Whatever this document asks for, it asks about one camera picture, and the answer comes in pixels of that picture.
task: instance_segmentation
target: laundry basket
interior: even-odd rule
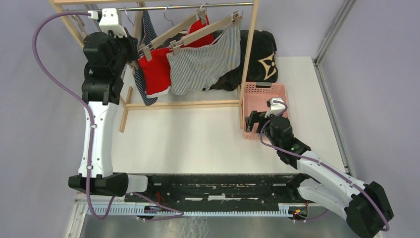
[[[260,135],[257,134],[258,123],[254,124],[251,132],[246,131],[245,117],[249,117],[251,111],[268,111],[267,101],[272,98],[281,98],[287,104],[286,87],[284,84],[264,82],[247,82],[245,84],[244,102],[242,104],[244,139],[257,140],[260,138]],[[283,114],[285,118],[288,118],[289,109]]]

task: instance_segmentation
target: basket handle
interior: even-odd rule
[[[267,83],[267,82],[256,82],[255,83],[255,87],[256,88],[271,88],[272,83]]]

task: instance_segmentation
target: dark blue fabric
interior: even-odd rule
[[[143,11],[143,39],[141,40],[140,44],[150,44],[150,42],[156,38],[156,32],[153,28],[152,21],[150,20],[149,13],[147,11]],[[146,97],[146,81],[143,74],[143,70],[141,67],[135,70],[134,72],[134,82],[136,83],[137,89],[142,96],[143,102],[146,106],[150,106],[155,103],[158,98],[147,98]]]

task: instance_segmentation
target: black bag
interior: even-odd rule
[[[211,89],[233,91],[241,84],[248,32],[249,31],[241,31],[241,64],[236,69],[231,70],[220,77]],[[214,38],[217,38],[221,33],[222,31],[214,32]],[[248,82],[275,83],[277,81],[278,71],[275,63],[276,51],[277,46],[274,36],[271,33],[267,31],[254,31],[247,74]]]

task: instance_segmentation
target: wooden frame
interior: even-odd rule
[[[74,5],[74,4],[90,4],[90,3],[124,3],[124,2],[137,2],[135,0],[49,0],[56,12],[62,12],[64,9],[61,5]],[[247,49],[245,52],[244,71],[242,73],[241,85],[245,85],[249,60],[251,55],[251,46],[254,38],[255,22],[257,20],[257,11],[260,0],[253,0],[251,11],[251,21],[247,41]],[[145,6],[144,2],[140,2],[139,6]],[[142,11],[137,11],[134,20],[134,36],[138,36],[140,25],[142,24]],[[74,22],[69,17],[62,18],[65,26],[71,32],[73,37],[83,47],[83,38]],[[131,103],[131,96],[133,94],[133,87],[129,87],[127,98],[124,100],[120,96],[120,104],[123,107],[123,115],[121,119],[120,132],[124,132],[127,123],[128,112],[132,110],[153,110],[153,109],[176,109],[176,108],[210,108],[210,107],[238,107],[239,109],[239,124],[243,128],[244,115],[242,112],[242,102],[244,99],[245,87],[239,86],[237,100],[222,100],[222,101],[195,101],[195,102],[174,102],[174,103],[155,103],[151,106],[144,104]]]

